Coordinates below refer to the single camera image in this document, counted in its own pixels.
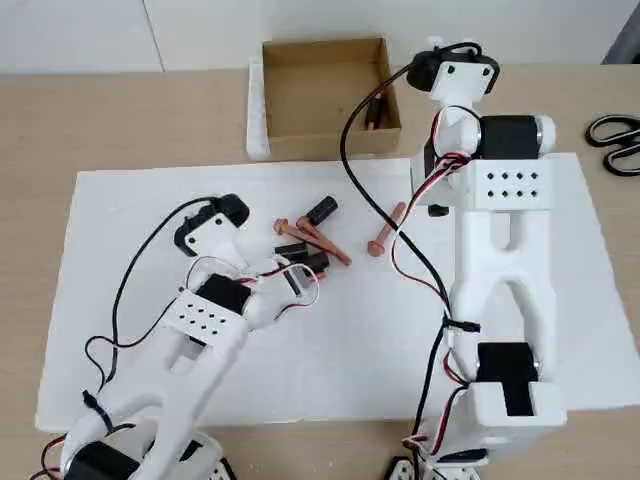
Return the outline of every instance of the cable tie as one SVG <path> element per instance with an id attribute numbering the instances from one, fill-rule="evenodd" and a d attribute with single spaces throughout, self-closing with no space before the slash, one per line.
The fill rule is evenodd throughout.
<path id="1" fill-rule="evenodd" d="M 444 326 L 447 328 L 459 328 L 469 333 L 480 333 L 480 324 L 474 322 L 458 322 L 456 320 L 446 319 L 444 320 Z"/>
<path id="2" fill-rule="evenodd" d="M 113 432 L 113 422 L 111 421 L 111 418 L 109 417 L 107 412 L 105 412 L 104 408 L 102 408 L 98 403 L 98 399 L 91 395 L 88 391 L 83 390 L 82 400 L 87 408 L 100 415 L 100 418 L 102 418 L 102 421 L 104 422 L 104 426 L 107 427 L 107 433 L 110 434 L 111 432 Z"/>

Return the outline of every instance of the black capacitor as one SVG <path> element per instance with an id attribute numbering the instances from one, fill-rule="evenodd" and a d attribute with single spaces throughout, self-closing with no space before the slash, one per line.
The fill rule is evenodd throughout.
<path id="1" fill-rule="evenodd" d="M 329 255 L 327 255 L 326 252 L 314 253 L 300 263 L 304 263 L 313 270 L 313 273 L 321 273 L 329 266 Z"/>
<path id="2" fill-rule="evenodd" d="M 291 245 L 281 245 L 276 247 L 276 254 L 282 255 L 284 258 L 293 263 L 302 262 L 309 256 L 309 250 L 307 244 L 304 242 L 294 243 Z"/>
<path id="3" fill-rule="evenodd" d="M 338 209 L 338 202 L 331 195 L 327 195 L 307 213 L 309 222 L 314 227 L 320 225 L 325 219 Z"/>

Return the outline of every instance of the white styrofoam sheet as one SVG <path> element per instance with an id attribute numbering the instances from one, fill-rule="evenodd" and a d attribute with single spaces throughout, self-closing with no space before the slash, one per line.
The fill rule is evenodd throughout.
<path id="1" fill-rule="evenodd" d="M 410 195 L 409 161 L 353 162 L 384 208 Z M 559 374 L 570 409 L 640 403 L 640 362 L 615 289 L 600 226 L 573 155 L 558 155 L 562 184 L 553 219 L 552 268 L 559 303 Z M 337 163 L 83 172 L 73 196 L 53 307 L 36 426 L 65 431 L 83 411 L 80 392 L 98 376 L 83 355 L 85 340 L 109 334 L 115 291 L 129 259 L 176 205 L 202 195 L 234 192 L 251 208 L 241 236 L 247 256 L 260 258 L 289 239 L 273 233 L 277 217 L 295 220 L 326 194 L 339 210 L 322 230 L 353 258 L 333 262 L 320 301 L 293 310 L 255 332 L 211 399 L 204 424 L 252 424 L 299 419 L 408 418 L 414 414 L 441 307 L 426 288 L 397 276 L 386 257 L 372 259 L 366 242 L 380 220 Z M 120 311 L 121 338 L 134 339 L 172 298 L 189 260 L 172 244 L 178 222 L 154 241 L 131 277 Z M 453 270 L 452 216 L 416 211 L 407 231 L 443 272 Z M 399 262 L 425 272 L 406 248 Z M 585 258 L 589 259 L 584 275 Z M 482 316 L 483 335 L 513 338 L 521 317 L 497 292 Z M 98 358 L 108 364 L 104 345 Z M 124 351 L 121 369 L 135 358 Z M 440 369 L 427 413 L 436 414 L 453 385 Z"/>

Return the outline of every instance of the white wall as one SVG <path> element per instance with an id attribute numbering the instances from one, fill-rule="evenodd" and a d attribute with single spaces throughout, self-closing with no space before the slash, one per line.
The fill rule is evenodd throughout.
<path id="1" fill-rule="evenodd" d="M 138 0 L 0 0 L 0 73 L 159 71 Z"/>
<path id="2" fill-rule="evenodd" d="M 242 67 L 263 40 L 429 35 L 504 63 L 599 63 L 638 0 L 146 0 L 167 69 Z M 158 70 L 142 0 L 0 0 L 0 72 Z"/>

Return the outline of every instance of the black cable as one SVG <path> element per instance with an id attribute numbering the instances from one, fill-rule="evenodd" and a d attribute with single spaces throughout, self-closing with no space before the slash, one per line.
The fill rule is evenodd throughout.
<path id="1" fill-rule="evenodd" d="M 171 219 L 175 217 L 178 213 L 180 213 L 182 210 L 184 210 L 185 208 L 195 203 L 211 202 L 213 200 L 215 200 L 214 197 L 198 197 L 198 198 L 194 198 L 193 200 L 189 200 L 188 202 L 185 202 L 182 205 L 176 207 L 162 222 L 160 222 L 160 224 L 156 227 L 156 229 L 153 232 L 151 232 L 151 235 L 147 237 L 147 239 L 140 246 L 136 254 L 133 256 L 133 258 L 131 259 L 131 262 L 129 262 L 129 266 L 124 272 L 124 275 L 120 282 L 120 286 L 118 287 L 118 291 L 116 293 L 116 298 L 113 301 L 113 309 L 111 312 L 111 329 L 112 329 L 112 338 L 115 344 L 118 343 L 118 307 L 120 305 L 120 299 L 122 298 L 122 293 L 124 291 L 125 285 L 127 284 L 127 280 L 131 275 L 131 271 L 133 270 L 133 267 L 135 266 L 138 259 L 140 258 L 140 255 L 142 255 L 142 253 L 145 251 L 147 246 L 149 246 L 151 241 L 156 237 L 156 235 L 158 235 L 160 230 L 162 230 L 164 226 L 167 223 L 169 223 L 169 221 L 171 221 Z M 109 383 L 111 380 L 113 380 L 113 377 L 116 375 L 117 368 L 118 368 L 118 348 L 114 346 L 112 350 L 112 357 L 111 357 L 111 370 L 109 372 L 109 375 L 106 377 L 106 379 L 104 379 L 104 382 L 101 382 L 101 384 L 104 385 Z"/>
<path id="2" fill-rule="evenodd" d="M 416 418 L 413 422 L 413 428 L 411 429 L 411 435 L 415 435 L 418 433 L 418 428 L 420 427 L 420 423 L 422 422 L 422 414 L 424 412 L 424 406 L 427 402 L 427 395 L 429 394 L 429 388 L 431 387 L 431 378 L 433 377 L 433 368 L 436 363 L 436 355 L 438 353 L 438 347 L 442 342 L 442 337 L 444 336 L 445 324 L 440 325 L 438 329 L 438 333 L 436 335 L 436 339 L 433 341 L 433 345 L 431 346 L 431 351 L 429 352 L 429 362 L 427 363 L 427 372 L 424 377 L 424 384 L 422 386 L 422 393 L 420 394 L 420 401 L 418 402 L 418 409 L 416 411 Z"/>
<path id="3" fill-rule="evenodd" d="M 475 49 L 476 55 L 478 56 L 482 55 L 482 47 L 475 42 L 460 42 L 460 43 L 456 43 L 446 47 L 442 47 L 439 50 L 453 51 L 460 48 L 473 48 Z M 411 68 L 413 68 L 414 66 L 416 66 L 416 64 L 413 62 L 409 63 L 408 65 L 405 65 L 396 73 L 394 73 L 391 77 L 389 77 L 380 85 L 378 85 L 373 91 L 371 91 L 369 95 L 367 95 L 353 110 L 353 112 L 347 119 L 344 125 L 344 128 L 342 129 L 342 133 L 340 135 L 340 160 L 342 161 L 342 166 L 344 167 L 347 175 L 349 176 L 349 179 L 351 180 L 353 185 L 356 187 L 356 189 L 360 192 L 362 197 L 367 201 L 367 203 L 369 203 L 371 208 L 373 208 L 375 212 L 378 215 L 380 215 L 380 217 L 382 217 L 384 221 L 387 223 L 387 225 L 389 225 L 394 231 L 398 231 L 398 225 L 396 224 L 396 222 L 394 222 L 393 219 L 389 215 L 387 215 L 387 212 L 385 212 L 384 209 L 382 209 L 380 205 L 376 203 L 376 201 L 369 194 L 366 188 L 362 185 L 362 183 L 360 183 L 360 181 L 354 174 L 353 170 L 351 169 L 351 166 L 349 165 L 349 161 L 347 158 L 347 136 L 349 134 L 349 130 L 351 129 L 351 126 L 353 125 L 353 122 L 355 121 L 356 117 L 360 114 L 362 110 L 364 110 L 364 108 L 367 105 L 369 105 L 369 103 L 376 97 L 376 95 L 378 95 L 379 93 L 382 93 L 389 85 L 391 85 L 398 78 L 400 78 L 402 75 L 404 75 L 409 70 L 411 70 Z M 470 111 L 470 113 L 476 119 L 478 119 L 478 115 L 475 112 Z M 433 276 L 433 279 L 436 282 L 438 290 L 440 291 L 440 295 L 442 296 L 442 299 L 445 302 L 445 305 L 447 306 L 447 309 L 445 309 L 445 312 L 442 316 L 442 324 L 440 325 L 438 334 L 436 335 L 433 345 L 431 346 L 431 351 L 429 352 L 429 361 L 427 364 L 427 371 L 425 373 L 424 384 L 422 386 L 422 393 L 420 395 L 420 401 L 418 402 L 418 408 L 416 411 L 416 417 L 415 417 L 415 421 L 412 429 L 412 435 L 415 435 L 416 432 L 418 431 L 418 428 L 420 427 L 420 422 L 422 421 L 422 414 L 424 411 L 424 406 L 426 404 L 427 395 L 429 393 L 429 389 L 431 386 L 433 369 L 435 366 L 438 348 L 440 347 L 440 343 L 442 342 L 442 338 L 444 336 L 444 330 L 445 328 L 447 328 L 446 321 L 450 320 L 447 318 L 446 312 L 447 310 L 451 311 L 451 304 L 449 301 L 449 295 L 447 293 L 447 289 L 444 285 L 444 282 L 442 281 L 442 277 L 440 276 L 440 273 L 436 270 L 436 268 L 429 261 L 429 259 L 422 253 L 422 251 L 418 247 L 416 247 L 416 245 L 413 243 L 413 241 L 411 240 L 411 238 L 409 238 L 408 235 L 406 235 L 403 231 L 401 231 L 399 234 L 399 237 L 404 241 L 404 243 L 409 247 L 409 249 L 414 253 L 414 255 L 416 255 L 416 257 L 424 264 L 427 270 L 429 270 L 429 273 L 431 273 L 431 275 Z M 418 463 L 418 454 L 415 450 L 413 452 L 413 462 L 414 462 L 414 470 L 416 470 L 416 476 L 417 476 L 420 466 Z"/>
<path id="4" fill-rule="evenodd" d="M 367 203 L 371 205 L 371 208 L 373 208 L 376 211 L 376 213 L 380 215 L 384 219 L 384 221 L 387 222 L 387 224 L 394 231 L 398 230 L 398 224 L 394 222 L 393 219 L 389 215 L 387 215 L 387 212 L 385 212 L 384 209 L 382 209 L 380 205 L 376 203 L 373 197 L 371 197 L 367 189 L 362 185 L 362 183 L 360 183 L 360 181 L 358 180 L 358 177 L 356 177 L 356 175 L 353 173 L 353 170 L 351 169 L 351 166 L 349 165 L 349 161 L 347 159 L 347 136 L 349 135 L 349 130 L 351 129 L 351 125 L 355 121 L 356 117 L 369 104 L 369 102 L 371 102 L 371 100 L 373 100 L 376 95 L 384 91 L 394 81 L 396 81 L 406 72 L 408 72 L 413 66 L 414 66 L 413 63 L 405 65 L 396 73 L 394 73 L 391 77 L 389 77 L 387 80 L 385 80 L 380 85 L 378 85 L 371 93 L 369 93 L 369 95 L 367 95 L 364 98 L 364 100 L 362 100 L 360 104 L 353 110 L 353 112 L 347 119 L 347 122 L 345 123 L 344 128 L 342 129 L 342 134 L 340 135 L 340 159 L 342 161 L 342 166 L 344 167 L 345 171 L 347 172 L 347 175 L 349 176 L 349 179 L 351 180 L 351 183 L 353 183 L 356 189 L 360 192 L 360 195 L 362 195 L 362 197 L 367 201 Z M 420 251 L 420 249 L 416 247 L 416 245 L 413 243 L 411 238 L 409 238 L 409 236 L 406 233 L 401 231 L 399 236 L 404 241 L 404 243 L 409 247 L 409 249 L 411 249 L 414 255 L 418 257 L 418 259 L 424 264 L 427 270 L 429 270 L 429 273 L 431 273 L 431 275 L 433 276 L 433 279 L 436 282 L 438 290 L 442 295 L 443 301 L 445 302 L 447 307 L 450 308 L 449 295 L 447 294 L 447 289 L 444 286 L 442 277 L 440 277 L 440 274 L 438 273 L 436 268 L 429 261 L 429 259 Z"/>
<path id="5" fill-rule="evenodd" d="M 95 367 L 98 369 L 98 372 L 100 373 L 100 387 L 98 388 L 98 392 L 100 392 L 104 388 L 104 386 L 108 383 L 108 381 L 106 380 L 102 366 L 96 361 L 95 358 L 93 358 L 93 355 L 91 355 L 91 352 L 89 352 L 89 347 L 91 346 L 91 344 L 97 340 L 102 340 L 104 342 L 111 344 L 116 351 L 118 349 L 133 348 L 140 345 L 144 340 L 146 340 L 146 338 L 149 335 L 151 335 L 151 332 L 153 332 L 153 330 L 158 326 L 158 324 L 160 323 L 160 320 L 162 320 L 162 317 L 164 316 L 165 313 L 167 313 L 167 310 L 169 310 L 169 308 L 171 307 L 171 305 L 173 305 L 173 302 L 175 302 L 175 300 L 176 300 L 175 298 L 172 299 L 167 304 L 167 306 L 164 307 L 164 309 L 162 310 L 162 313 L 160 314 L 160 316 L 158 316 L 156 321 L 153 322 L 151 327 L 149 327 L 147 331 L 140 338 L 138 338 L 137 340 L 131 343 L 125 343 L 125 344 L 118 343 L 109 337 L 105 337 L 104 335 L 94 335 L 93 337 L 90 337 L 87 340 L 87 342 L 84 344 L 84 354 L 87 356 L 89 361 L 93 363 L 93 365 L 95 365 Z"/>
<path id="6" fill-rule="evenodd" d="M 135 423 L 122 423 L 114 427 L 113 429 L 111 429 L 111 431 L 107 434 L 107 436 L 113 435 L 114 433 L 119 432 L 120 430 L 134 428 L 135 426 L 136 426 Z M 60 442 L 62 442 L 66 438 L 66 436 L 67 436 L 66 434 L 60 435 L 54 438 L 53 440 L 51 440 L 42 448 L 42 452 L 40 453 L 40 467 L 42 469 L 34 473 L 33 475 L 31 475 L 29 477 L 29 480 L 36 480 L 38 478 L 45 477 L 45 476 L 50 479 L 55 478 L 51 475 L 51 473 L 52 472 L 57 473 L 60 471 L 60 469 L 57 467 L 47 467 L 47 453 L 49 453 L 49 450 L 51 450 L 53 447 L 55 447 Z"/>

